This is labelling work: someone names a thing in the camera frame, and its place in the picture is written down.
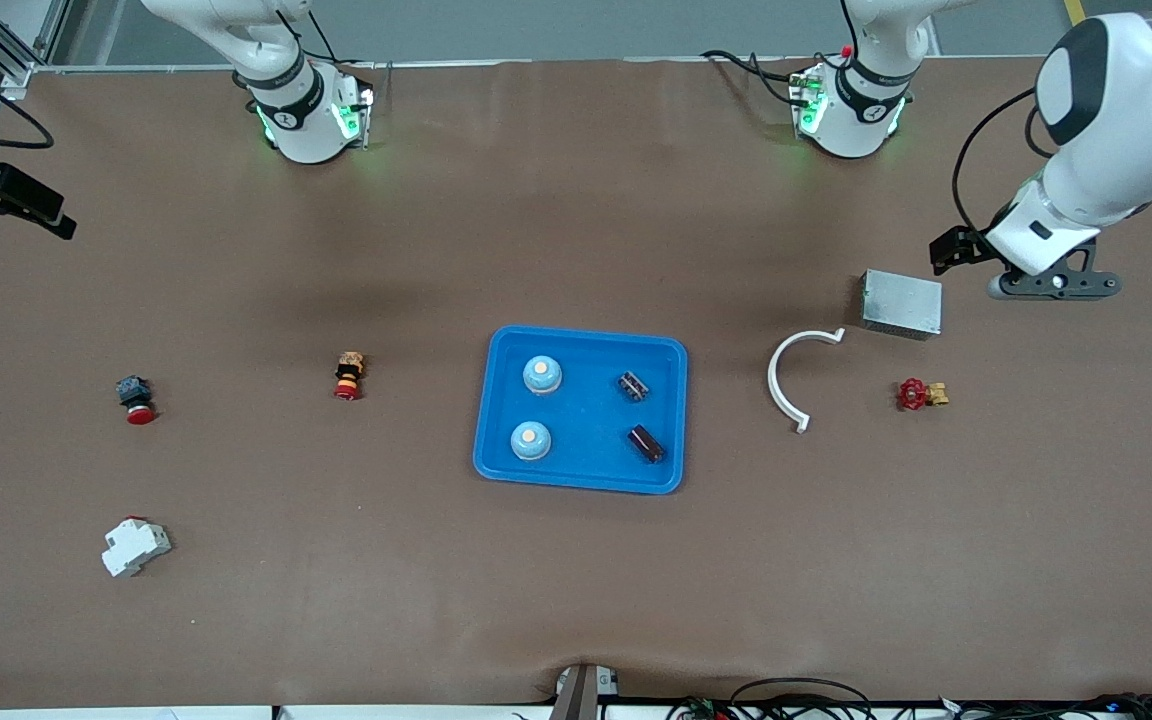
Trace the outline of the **blue call bell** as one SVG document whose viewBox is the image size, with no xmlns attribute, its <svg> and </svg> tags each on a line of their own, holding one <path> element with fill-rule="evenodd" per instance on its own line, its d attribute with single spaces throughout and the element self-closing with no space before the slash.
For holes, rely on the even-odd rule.
<svg viewBox="0 0 1152 720">
<path fill-rule="evenodd" d="M 509 447 L 513 455 L 526 462 L 538 461 L 552 450 L 553 438 L 547 425 L 540 420 L 522 420 L 511 430 Z"/>
<path fill-rule="evenodd" d="M 563 382 L 562 366 L 547 355 L 538 355 L 526 361 L 522 379 L 532 395 L 552 395 Z"/>
</svg>

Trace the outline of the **blue plastic tray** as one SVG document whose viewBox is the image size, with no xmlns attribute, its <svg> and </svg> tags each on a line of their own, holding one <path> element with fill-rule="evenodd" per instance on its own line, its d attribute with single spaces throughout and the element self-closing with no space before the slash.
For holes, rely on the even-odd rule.
<svg viewBox="0 0 1152 720">
<path fill-rule="evenodd" d="M 552 395 L 526 391 L 526 361 L 547 355 L 563 370 Z M 617 377 L 632 372 L 650 389 L 631 402 Z M 564 488 L 668 495 L 684 479 L 689 354 L 672 338 L 506 325 L 488 342 L 472 464 L 486 479 Z M 513 455 L 511 430 L 540 420 L 552 433 L 550 454 L 526 462 Z M 628 442 L 636 424 L 666 448 L 649 464 Z"/>
</svg>

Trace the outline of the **grey metal box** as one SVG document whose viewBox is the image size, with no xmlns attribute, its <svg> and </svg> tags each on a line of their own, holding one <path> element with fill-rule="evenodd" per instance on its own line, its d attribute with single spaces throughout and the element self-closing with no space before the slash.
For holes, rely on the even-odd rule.
<svg viewBox="0 0 1152 720">
<path fill-rule="evenodd" d="M 861 325 L 867 331 L 927 341 L 942 332 L 940 282 L 867 270 L 861 276 Z"/>
</svg>

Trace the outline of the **white curved plastic clamp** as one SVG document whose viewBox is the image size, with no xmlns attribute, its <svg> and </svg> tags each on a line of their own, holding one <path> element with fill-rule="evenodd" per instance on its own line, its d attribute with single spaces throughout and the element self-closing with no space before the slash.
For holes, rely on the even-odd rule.
<svg viewBox="0 0 1152 720">
<path fill-rule="evenodd" d="M 817 342 L 823 344 L 836 346 L 844 341 L 846 328 L 838 328 L 838 331 L 801 331 L 791 336 L 785 338 L 774 348 L 771 359 L 767 366 L 765 366 L 765 386 L 767 386 L 770 397 L 773 406 L 780 410 L 780 414 L 785 415 L 788 420 L 794 424 L 794 432 L 796 434 L 804 434 L 806 430 L 812 424 L 812 415 L 804 414 L 799 407 L 791 404 L 791 401 L 786 396 L 782 389 L 782 384 L 780 382 L 780 363 L 785 353 L 791 346 L 804 343 L 804 342 Z"/>
</svg>

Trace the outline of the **red mushroom emergency button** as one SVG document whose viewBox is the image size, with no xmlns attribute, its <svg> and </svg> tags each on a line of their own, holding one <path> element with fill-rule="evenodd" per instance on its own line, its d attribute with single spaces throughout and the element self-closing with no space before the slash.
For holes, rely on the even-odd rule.
<svg viewBox="0 0 1152 720">
<path fill-rule="evenodd" d="M 145 378 L 127 376 L 120 379 L 116 382 L 116 395 L 119 406 L 123 406 L 126 409 L 126 419 L 129 424 L 142 427 L 151 420 L 156 420 L 154 392 Z"/>
</svg>

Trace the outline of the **white circuit breaker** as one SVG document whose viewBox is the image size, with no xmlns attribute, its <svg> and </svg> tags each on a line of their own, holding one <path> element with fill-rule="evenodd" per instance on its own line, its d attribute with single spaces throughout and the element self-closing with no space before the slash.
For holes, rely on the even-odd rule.
<svg viewBox="0 0 1152 720">
<path fill-rule="evenodd" d="M 113 578 L 132 577 L 147 561 L 172 550 L 170 538 L 161 525 L 137 516 L 119 521 L 105 535 L 105 541 L 101 560 Z"/>
</svg>

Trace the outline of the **red yellow push button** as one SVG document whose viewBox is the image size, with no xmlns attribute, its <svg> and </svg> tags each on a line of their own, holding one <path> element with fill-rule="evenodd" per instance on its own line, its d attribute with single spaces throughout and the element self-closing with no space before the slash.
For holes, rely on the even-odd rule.
<svg viewBox="0 0 1152 720">
<path fill-rule="evenodd" d="M 338 357 L 335 366 L 335 387 L 333 396 L 339 400 L 355 401 L 362 395 L 362 381 L 367 373 L 367 359 L 356 351 L 343 353 Z"/>
</svg>

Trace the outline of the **brown table mat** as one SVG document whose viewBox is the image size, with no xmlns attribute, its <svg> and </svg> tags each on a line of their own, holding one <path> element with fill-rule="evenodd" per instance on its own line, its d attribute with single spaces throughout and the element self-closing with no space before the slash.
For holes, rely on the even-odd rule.
<svg viewBox="0 0 1152 720">
<path fill-rule="evenodd" d="M 940 338 L 855 323 L 864 270 L 927 273 L 957 143 L 1034 67 L 933 61 L 861 162 L 707 63 L 399 69 L 323 167 L 221 71 L 36 78 L 55 146 L 0 159 L 78 229 L 0 219 L 0 708 L 513 705 L 579 661 L 627 694 L 1152 694 L 1152 209 L 1102 234 L 1114 300 L 965 266 Z M 681 486 L 477 473 L 506 325 L 684 346 Z M 840 327 L 782 356 L 796 434 L 765 366 Z M 948 404 L 902 410 L 911 377 Z M 128 516 L 172 550 L 113 578 Z"/>
</svg>

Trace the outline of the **aluminium frame post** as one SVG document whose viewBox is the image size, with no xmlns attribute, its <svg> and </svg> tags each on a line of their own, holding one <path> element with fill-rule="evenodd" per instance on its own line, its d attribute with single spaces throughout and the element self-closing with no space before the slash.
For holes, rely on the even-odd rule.
<svg viewBox="0 0 1152 720">
<path fill-rule="evenodd" d="M 73 0 L 0 0 L 0 86 L 22 99 L 29 79 L 50 65 Z"/>
</svg>

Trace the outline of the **red handled brass valve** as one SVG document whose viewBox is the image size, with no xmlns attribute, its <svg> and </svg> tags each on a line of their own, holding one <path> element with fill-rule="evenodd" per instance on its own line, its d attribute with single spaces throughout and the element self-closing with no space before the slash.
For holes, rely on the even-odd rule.
<svg viewBox="0 0 1152 720">
<path fill-rule="evenodd" d="M 908 378 L 900 384 L 897 393 L 899 406 L 905 411 L 922 410 L 924 407 L 948 404 L 945 382 L 924 382 L 918 378 Z"/>
</svg>

